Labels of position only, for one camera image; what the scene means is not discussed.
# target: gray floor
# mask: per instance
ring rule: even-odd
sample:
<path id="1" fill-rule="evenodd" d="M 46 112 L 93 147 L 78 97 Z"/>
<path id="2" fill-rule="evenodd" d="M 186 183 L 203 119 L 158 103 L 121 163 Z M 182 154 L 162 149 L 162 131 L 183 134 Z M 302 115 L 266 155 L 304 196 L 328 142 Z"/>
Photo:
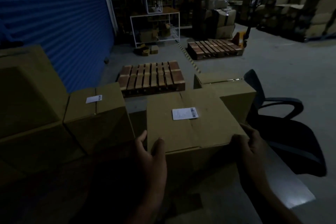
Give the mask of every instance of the gray floor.
<path id="1" fill-rule="evenodd" d="M 236 26 L 236 30 L 244 28 L 240 25 Z M 182 38 L 181 45 L 186 47 L 188 40 L 191 39 Z M 305 110 L 294 119 L 303 122 L 314 131 L 328 167 L 328 175 L 323 178 L 311 175 L 299 176 L 316 196 L 315 201 L 294 209 L 300 219 L 307 224 L 336 222 L 336 211 L 334 210 L 334 205 L 336 205 L 335 55 L 336 41 L 334 40 L 303 44 L 252 29 L 242 57 L 195 62 L 202 72 L 229 70 L 244 74 L 253 68 L 258 74 L 267 97 L 293 97 L 304 103 Z M 115 46 L 110 63 L 103 72 L 101 84 L 114 82 L 122 65 L 171 60 L 179 62 L 186 87 L 192 88 L 196 71 L 176 43 L 161 45 L 159 54 L 149 57 L 136 56 L 129 45 Z M 130 113 L 145 110 L 146 98 L 129 98 L 126 104 Z M 262 113 L 284 116 L 290 110 L 290 107 L 270 107 Z M 231 195 L 233 205 L 236 197 L 239 195 Z M 239 216 L 225 219 L 223 214 L 226 211 L 218 207 L 221 201 L 218 195 L 209 196 L 206 201 L 204 204 L 208 207 L 204 210 L 186 213 L 169 223 L 204 223 L 202 220 L 207 219 L 206 216 L 209 214 L 211 215 L 210 222 L 214 223 L 260 222 L 257 216 L 248 221 Z M 250 211 L 251 206 L 236 205 L 236 207 Z"/>

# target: black office chair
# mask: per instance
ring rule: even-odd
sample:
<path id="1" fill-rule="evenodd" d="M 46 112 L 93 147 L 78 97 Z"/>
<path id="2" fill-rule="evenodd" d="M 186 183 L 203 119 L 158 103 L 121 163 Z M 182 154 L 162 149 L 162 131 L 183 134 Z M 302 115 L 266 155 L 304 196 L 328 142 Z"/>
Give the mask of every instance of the black office chair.
<path id="1" fill-rule="evenodd" d="M 251 127 L 296 174 L 325 176 L 327 167 L 323 153 L 313 131 L 301 122 L 291 120 L 303 111 L 303 104 L 295 98 L 266 98 L 253 69 L 244 75 L 245 81 L 257 94 L 247 117 Z M 272 105 L 292 105 L 294 110 L 284 118 L 259 115 L 258 110 Z"/>

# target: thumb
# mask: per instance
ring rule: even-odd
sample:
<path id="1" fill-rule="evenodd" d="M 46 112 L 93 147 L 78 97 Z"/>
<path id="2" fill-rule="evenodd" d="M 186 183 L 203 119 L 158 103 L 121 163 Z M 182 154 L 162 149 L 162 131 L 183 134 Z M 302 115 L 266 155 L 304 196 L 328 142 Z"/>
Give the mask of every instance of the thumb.
<path id="1" fill-rule="evenodd" d="M 165 141 L 160 137 L 152 147 L 154 158 L 166 158 Z"/>
<path id="2" fill-rule="evenodd" d="M 251 149 L 248 144 L 249 140 L 250 139 L 247 136 L 233 135 L 231 142 L 238 152 L 250 152 Z"/>

